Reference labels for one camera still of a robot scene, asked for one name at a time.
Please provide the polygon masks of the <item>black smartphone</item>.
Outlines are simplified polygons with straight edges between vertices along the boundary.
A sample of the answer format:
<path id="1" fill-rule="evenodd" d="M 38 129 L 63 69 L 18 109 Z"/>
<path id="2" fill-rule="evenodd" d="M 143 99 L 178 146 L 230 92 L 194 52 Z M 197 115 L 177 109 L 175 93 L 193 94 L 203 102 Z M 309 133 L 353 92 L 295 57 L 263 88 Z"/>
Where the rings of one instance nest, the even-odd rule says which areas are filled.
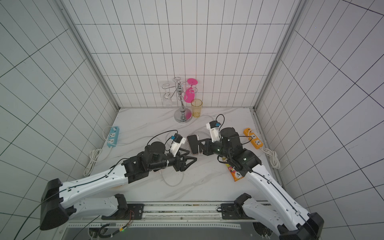
<path id="1" fill-rule="evenodd" d="M 191 149 L 191 153 L 193 155 L 198 155 L 200 153 L 199 150 L 199 141 L 197 135 L 187 136 L 187 140 Z"/>

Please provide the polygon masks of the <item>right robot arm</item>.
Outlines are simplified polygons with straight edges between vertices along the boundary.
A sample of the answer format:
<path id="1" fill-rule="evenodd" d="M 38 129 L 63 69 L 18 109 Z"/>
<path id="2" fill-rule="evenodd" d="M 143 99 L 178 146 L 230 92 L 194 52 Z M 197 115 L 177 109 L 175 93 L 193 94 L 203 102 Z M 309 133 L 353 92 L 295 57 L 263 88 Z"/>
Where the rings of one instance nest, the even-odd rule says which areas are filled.
<path id="1" fill-rule="evenodd" d="M 175 153 L 188 142 L 194 154 L 215 154 L 224 164 L 230 165 L 251 182 L 274 207 L 271 210 L 249 194 L 240 195 L 234 204 L 237 211 L 255 219 L 275 233 L 281 240 L 317 240 L 321 236 L 324 220 L 318 213 L 310 213 L 297 203 L 271 176 L 262 161 L 243 147 L 241 136 L 234 128 L 208 127 L 211 136 L 198 140 L 196 135 L 187 138 L 174 136 L 171 153 Z"/>

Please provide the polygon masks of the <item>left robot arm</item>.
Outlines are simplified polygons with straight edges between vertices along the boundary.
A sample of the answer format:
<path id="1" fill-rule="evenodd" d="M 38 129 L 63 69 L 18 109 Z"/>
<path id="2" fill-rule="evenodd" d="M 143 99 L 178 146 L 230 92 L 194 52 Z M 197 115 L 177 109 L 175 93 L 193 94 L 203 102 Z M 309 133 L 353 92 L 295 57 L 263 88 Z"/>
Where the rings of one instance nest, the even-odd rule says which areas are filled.
<path id="1" fill-rule="evenodd" d="M 92 196 L 146 178 L 151 171 L 173 167 L 177 172 L 184 172 L 197 158 L 190 156 L 188 150 L 181 149 L 178 143 L 175 146 L 167 153 L 163 143 L 154 142 L 143 152 L 123 158 L 121 163 L 104 172 L 71 182 L 62 183 L 59 179 L 49 181 L 41 198 L 40 230 L 55 229 L 81 217 L 127 217 L 128 204 L 123 194 L 97 199 Z"/>

